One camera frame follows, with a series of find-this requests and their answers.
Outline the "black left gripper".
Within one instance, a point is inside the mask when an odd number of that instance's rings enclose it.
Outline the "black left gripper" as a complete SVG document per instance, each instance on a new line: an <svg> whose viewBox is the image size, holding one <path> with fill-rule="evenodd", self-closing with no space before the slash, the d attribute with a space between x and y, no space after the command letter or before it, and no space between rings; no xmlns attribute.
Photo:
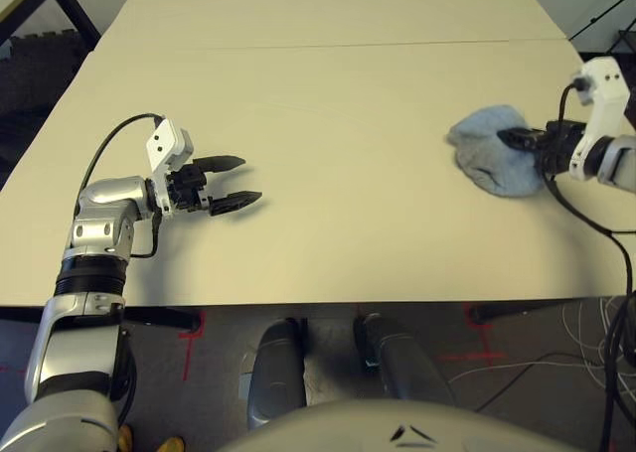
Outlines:
<svg viewBox="0 0 636 452"><path fill-rule="evenodd" d="M208 211L211 217L216 217L255 203L262 192L240 191L217 199L205 193L207 172L227 172L244 163L238 156L209 156L194 159L193 164L171 172L166 176L166 185L172 205L179 211Z"/></svg>

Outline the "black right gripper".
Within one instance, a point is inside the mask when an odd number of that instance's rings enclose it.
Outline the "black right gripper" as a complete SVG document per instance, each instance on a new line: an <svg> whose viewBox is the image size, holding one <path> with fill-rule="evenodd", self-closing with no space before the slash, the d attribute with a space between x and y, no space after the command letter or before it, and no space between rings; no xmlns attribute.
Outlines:
<svg viewBox="0 0 636 452"><path fill-rule="evenodd" d="M558 175L569 170L572 154L581 140L585 124L572 120L552 120L546 125L546 143L539 155L539 170L545 175ZM513 127L499 130L497 137L514 150L540 150L543 131Z"/></svg>

